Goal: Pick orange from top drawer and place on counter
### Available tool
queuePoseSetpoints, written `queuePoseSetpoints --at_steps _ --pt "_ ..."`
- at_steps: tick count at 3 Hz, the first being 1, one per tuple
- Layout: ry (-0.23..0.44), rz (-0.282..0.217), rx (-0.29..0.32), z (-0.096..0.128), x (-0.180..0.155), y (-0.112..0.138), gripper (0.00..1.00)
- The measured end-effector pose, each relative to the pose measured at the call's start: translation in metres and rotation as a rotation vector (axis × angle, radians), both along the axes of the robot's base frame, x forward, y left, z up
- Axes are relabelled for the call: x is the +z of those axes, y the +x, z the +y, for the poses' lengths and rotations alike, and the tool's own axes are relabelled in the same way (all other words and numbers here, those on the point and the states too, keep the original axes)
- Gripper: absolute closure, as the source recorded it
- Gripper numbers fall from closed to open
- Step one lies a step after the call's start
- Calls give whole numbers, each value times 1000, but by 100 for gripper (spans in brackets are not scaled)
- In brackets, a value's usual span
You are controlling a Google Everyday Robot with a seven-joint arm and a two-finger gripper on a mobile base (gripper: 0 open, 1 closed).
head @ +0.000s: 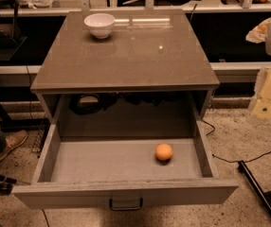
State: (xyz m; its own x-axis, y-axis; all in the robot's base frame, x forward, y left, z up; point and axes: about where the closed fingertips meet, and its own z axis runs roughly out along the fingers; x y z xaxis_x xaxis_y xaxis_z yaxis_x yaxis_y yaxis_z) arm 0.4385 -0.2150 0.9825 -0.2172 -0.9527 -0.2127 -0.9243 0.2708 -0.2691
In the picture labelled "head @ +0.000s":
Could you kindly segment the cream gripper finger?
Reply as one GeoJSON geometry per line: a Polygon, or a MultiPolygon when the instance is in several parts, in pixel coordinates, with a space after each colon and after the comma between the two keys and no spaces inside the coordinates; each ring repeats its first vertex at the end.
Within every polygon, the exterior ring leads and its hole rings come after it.
{"type": "Polygon", "coordinates": [[[269,23],[270,19],[266,19],[260,22],[257,26],[255,26],[247,33],[245,39],[254,44],[264,43],[266,40],[269,23]]]}
{"type": "Polygon", "coordinates": [[[254,92],[248,106],[247,121],[258,125],[271,119],[271,67],[259,71],[254,92]]]}

